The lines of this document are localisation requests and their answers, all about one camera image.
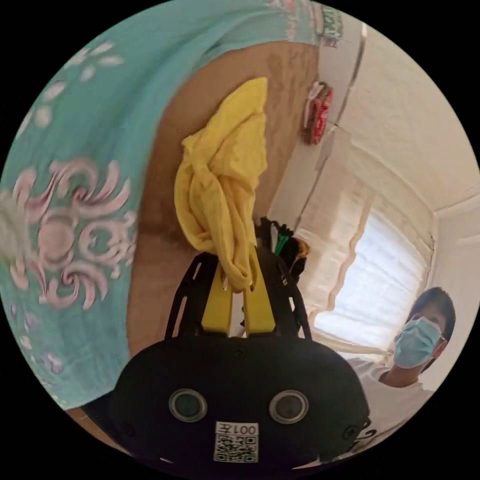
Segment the face mask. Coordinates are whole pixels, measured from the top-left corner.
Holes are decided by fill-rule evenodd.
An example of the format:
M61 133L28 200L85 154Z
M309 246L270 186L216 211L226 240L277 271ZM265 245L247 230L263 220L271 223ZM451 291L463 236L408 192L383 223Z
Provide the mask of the face mask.
M442 336L438 325L425 317L410 321L395 338L393 363L401 369L413 369L430 360Z

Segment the teal fabric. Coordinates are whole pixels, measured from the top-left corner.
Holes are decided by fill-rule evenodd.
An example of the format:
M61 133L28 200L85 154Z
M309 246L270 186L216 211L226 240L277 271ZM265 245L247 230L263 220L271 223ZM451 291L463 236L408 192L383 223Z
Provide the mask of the teal fabric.
M164 109L216 57L284 40L318 44L310 2L174 0L95 38L34 102L0 184L24 212L31 252L0 267L0 293L63 409L112 390L128 361L135 219Z

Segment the white wall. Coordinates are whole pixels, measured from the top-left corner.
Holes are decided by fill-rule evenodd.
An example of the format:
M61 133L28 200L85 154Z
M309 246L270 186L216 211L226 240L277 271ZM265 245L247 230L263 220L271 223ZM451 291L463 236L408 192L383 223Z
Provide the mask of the white wall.
M420 378L430 390L440 386L459 357L480 306L480 197L468 211L456 210L436 220L436 253L428 286L442 287L451 296L456 325L445 351Z

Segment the qr code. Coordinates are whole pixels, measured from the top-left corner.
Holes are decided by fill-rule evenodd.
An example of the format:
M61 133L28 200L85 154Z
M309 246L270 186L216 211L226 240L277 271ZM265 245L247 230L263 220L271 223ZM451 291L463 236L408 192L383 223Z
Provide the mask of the qr code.
M258 425L218 422L213 459L216 462L241 464L258 462Z

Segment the green strap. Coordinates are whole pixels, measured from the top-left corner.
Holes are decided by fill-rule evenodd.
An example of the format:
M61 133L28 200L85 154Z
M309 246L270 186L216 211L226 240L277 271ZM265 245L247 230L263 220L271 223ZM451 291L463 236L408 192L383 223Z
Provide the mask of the green strap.
M285 244L288 242L289 238L290 238L289 236L285 236L285 235L279 235L278 236L278 241L277 241L276 247L275 247L275 255L277 257L280 255L280 252L282 251Z

